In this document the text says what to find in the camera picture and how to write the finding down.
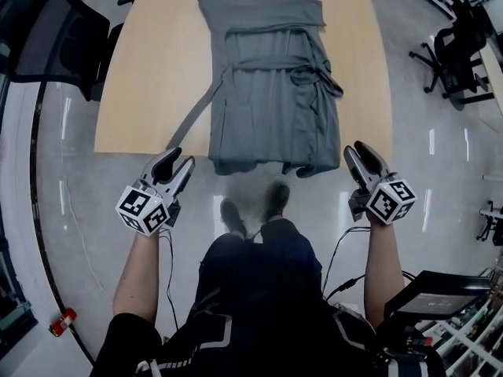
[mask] person's left arm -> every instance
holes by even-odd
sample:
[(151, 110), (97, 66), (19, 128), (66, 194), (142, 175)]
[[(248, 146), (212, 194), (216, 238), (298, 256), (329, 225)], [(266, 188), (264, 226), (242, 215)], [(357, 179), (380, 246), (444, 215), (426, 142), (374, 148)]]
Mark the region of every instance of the person's left arm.
[(91, 377), (133, 375), (138, 363), (157, 355), (158, 300), (159, 233), (150, 237), (137, 233), (113, 299), (114, 318)]

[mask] marker cube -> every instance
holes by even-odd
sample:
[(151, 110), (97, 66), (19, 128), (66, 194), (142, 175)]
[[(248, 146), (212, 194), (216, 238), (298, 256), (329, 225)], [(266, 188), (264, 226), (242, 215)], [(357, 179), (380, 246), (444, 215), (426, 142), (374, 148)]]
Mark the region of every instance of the marker cube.
[(382, 222), (390, 225), (407, 215), (417, 196), (405, 180), (379, 183), (367, 203)]
[(128, 228), (145, 236), (152, 235), (169, 218), (160, 196), (127, 186), (116, 211)]

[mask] person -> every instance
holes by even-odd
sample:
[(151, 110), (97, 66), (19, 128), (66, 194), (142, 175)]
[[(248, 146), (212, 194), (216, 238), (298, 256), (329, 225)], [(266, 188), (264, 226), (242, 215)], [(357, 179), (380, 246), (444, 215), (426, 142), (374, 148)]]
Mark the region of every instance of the person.
[(369, 324), (380, 325), (384, 305), (405, 286), (393, 226), (368, 215), (367, 323), (324, 300), (321, 264), (310, 241), (283, 217), (289, 194), (286, 184), (270, 187), (263, 244), (246, 239), (238, 209), (230, 200), (222, 202), (229, 233), (209, 247), (187, 321), (164, 344), (154, 328), (159, 235), (137, 233), (91, 376), (320, 375), (334, 369), (371, 375), (375, 333)]

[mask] foot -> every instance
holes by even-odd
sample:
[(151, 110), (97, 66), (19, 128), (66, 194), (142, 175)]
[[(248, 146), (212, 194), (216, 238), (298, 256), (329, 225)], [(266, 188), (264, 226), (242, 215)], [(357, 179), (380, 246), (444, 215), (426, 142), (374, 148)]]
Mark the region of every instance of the foot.
[(266, 210), (263, 221), (268, 222), (273, 217), (283, 216), (283, 210), (290, 198), (290, 188), (283, 181), (275, 181), (266, 193)]
[(246, 227), (239, 215), (236, 205), (230, 199), (224, 199), (220, 204), (220, 216), (222, 222), (226, 224), (229, 232), (239, 232), (246, 238)]

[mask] black shirt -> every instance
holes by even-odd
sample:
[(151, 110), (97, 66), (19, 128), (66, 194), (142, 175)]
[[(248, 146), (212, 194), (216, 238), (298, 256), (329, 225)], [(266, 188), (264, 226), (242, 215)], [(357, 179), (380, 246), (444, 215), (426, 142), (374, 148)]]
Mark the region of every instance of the black shirt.
[(242, 281), (223, 284), (195, 304), (185, 325), (163, 345), (149, 322), (133, 314), (115, 316), (91, 375), (133, 375), (140, 362), (151, 359), (161, 375), (320, 375), (346, 366), (351, 374), (369, 375), (375, 335), (368, 323), (274, 269), (266, 273), (268, 284), (262, 278), (248, 280), (246, 289)]

